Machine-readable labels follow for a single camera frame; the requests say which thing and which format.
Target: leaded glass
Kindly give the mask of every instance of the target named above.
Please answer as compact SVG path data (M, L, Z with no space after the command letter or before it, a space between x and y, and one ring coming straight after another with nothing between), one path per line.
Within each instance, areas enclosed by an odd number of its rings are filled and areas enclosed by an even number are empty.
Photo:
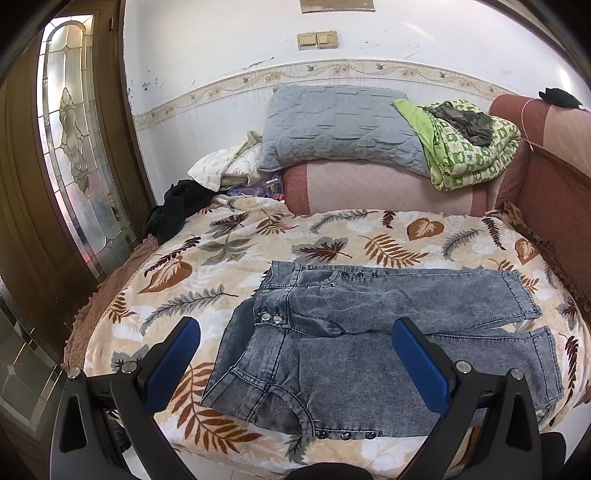
M93 15L60 17L43 32L37 79L41 147L66 225L95 277L131 254L133 229L100 135L92 75Z

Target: gray acid-wash jeans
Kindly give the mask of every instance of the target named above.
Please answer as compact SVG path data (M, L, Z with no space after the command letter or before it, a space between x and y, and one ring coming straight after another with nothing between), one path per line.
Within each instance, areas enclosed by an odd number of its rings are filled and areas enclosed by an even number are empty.
M202 403L319 439L428 435L439 416L391 346L394 320L408 316L452 361L523 370L536 408L549 407L563 395L549 328L497 328L540 314L515 272L273 262L234 311Z

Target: folded green blanket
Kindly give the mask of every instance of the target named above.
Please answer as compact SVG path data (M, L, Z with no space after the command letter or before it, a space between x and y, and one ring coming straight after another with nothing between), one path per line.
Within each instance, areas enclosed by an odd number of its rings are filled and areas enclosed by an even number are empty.
M458 110L481 112L465 100L451 102ZM492 142L488 147L478 147L445 120L435 118L408 100L397 99L392 104L423 144L431 181L438 190L456 190L494 179L511 163L519 147L519 128L508 120L493 116ZM428 106L436 108L439 103Z

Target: light switch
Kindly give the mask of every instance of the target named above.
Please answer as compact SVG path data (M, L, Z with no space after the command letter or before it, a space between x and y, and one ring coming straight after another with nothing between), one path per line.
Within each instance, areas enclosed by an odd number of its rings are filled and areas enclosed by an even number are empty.
M339 39L334 30L328 32L316 32L318 48L338 48Z
M316 48L317 38L315 33L300 33L297 36L297 45L300 50Z

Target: floral border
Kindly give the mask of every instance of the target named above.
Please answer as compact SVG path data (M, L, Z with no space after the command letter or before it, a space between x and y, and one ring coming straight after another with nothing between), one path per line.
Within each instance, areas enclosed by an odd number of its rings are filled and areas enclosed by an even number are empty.
M134 122L137 130L143 130L214 100L270 87L277 83L377 77L426 85L445 85L458 92L470 93L487 100L494 100L503 93L513 93L494 83L463 73L418 63L390 60L320 60L253 70L210 83L163 103L147 113L134 115Z

